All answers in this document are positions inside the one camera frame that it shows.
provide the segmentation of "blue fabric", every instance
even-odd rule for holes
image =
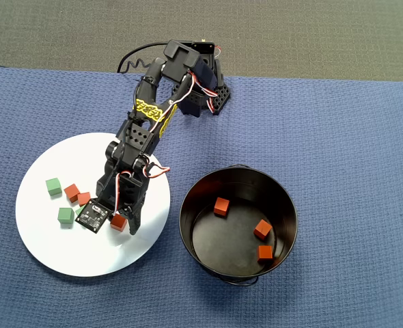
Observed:
[[[65,138],[116,132],[137,78],[0,68],[0,327],[403,327],[400,82],[227,78],[223,113],[177,113],[156,149],[171,209],[144,257],[91,279],[35,260],[15,223],[25,172]],[[277,179],[298,211],[293,252],[250,288],[201,270],[178,229],[192,184],[235,163]]]

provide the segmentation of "white round plate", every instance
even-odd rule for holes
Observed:
[[[16,224],[27,249],[48,268],[78,277],[114,272],[144,255],[161,234],[170,202],[165,174],[151,179],[141,227],[134,236],[128,224],[119,232],[111,228],[109,220],[97,234],[75,221],[68,227],[58,222],[59,208],[79,208],[78,202],[71,204],[64,188],[74,183],[81,193],[89,191],[96,197],[97,180],[105,172],[105,150],[113,140],[111,133],[68,138],[40,155],[25,174],[16,197]],[[61,195],[48,194],[45,181],[52,178],[59,179]]]

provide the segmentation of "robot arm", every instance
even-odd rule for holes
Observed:
[[[214,59],[213,49],[211,52],[211,58]],[[218,88],[216,72],[219,70],[213,70],[200,52],[172,40],[166,46],[164,54],[167,61],[156,58],[138,83],[133,110],[128,113],[127,120],[116,135],[120,142],[112,141],[106,149],[105,174],[97,182],[98,197],[87,204],[76,220],[95,233],[105,219],[112,219],[116,214],[128,220],[132,235],[137,232],[141,224],[145,192],[149,180],[155,177],[150,175],[150,170],[156,165],[151,162],[150,155],[178,105],[183,112],[186,108],[197,116],[197,104],[184,104],[182,101],[188,99],[187,97],[197,100],[199,96],[203,100],[206,98],[208,103],[210,92],[214,94],[211,90]],[[162,77],[171,79],[178,86],[174,88],[170,98],[157,104],[156,91]],[[222,106],[217,106],[216,114],[221,108]],[[161,169],[162,173],[166,172],[165,168]]]

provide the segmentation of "floor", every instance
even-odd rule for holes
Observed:
[[[403,0],[0,0],[9,67],[113,72],[142,44],[203,38],[225,75],[403,81]]]

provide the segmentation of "black pot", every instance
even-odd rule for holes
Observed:
[[[230,201],[226,218],[213,213],[218,197]],[[265,241],[253,233],[261,219],[273,226]],[[276,180],[245,165],[234,165],[211,172],[192,186],[180,210],[180,235],[188,252],[209,274],[230,284],[250,286],[291,252],[297,213]],[[273,246],[272,262],[258,262],[258,245]]]

